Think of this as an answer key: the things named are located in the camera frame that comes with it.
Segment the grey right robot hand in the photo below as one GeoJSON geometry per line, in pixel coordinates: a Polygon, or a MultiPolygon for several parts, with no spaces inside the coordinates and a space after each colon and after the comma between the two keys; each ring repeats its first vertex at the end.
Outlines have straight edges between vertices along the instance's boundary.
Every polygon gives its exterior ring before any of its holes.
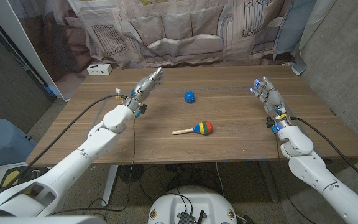
{"type": "Polygon", "coordinates": [[[264,110],[268,114],[267,126],[269,128],[277,132],[290,126],[285,100],[266,76],[263,76],[260,80],[255,79],[253,87],[249,91],[262,102],[264,110]]]}

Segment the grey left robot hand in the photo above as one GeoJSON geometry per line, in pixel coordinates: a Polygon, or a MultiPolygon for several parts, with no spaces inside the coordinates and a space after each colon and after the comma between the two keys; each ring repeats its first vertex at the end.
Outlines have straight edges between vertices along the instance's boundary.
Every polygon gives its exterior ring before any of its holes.
{"type": "Polygon", "coordinates": [[[151,91],[162,84],[162,80],[163,70],[159,67],[156,71],[137,83],[134,88],[134,94],[124,102],[124,105],[131,111],[137,110],[141,103],[149,97],[151,91]]]}

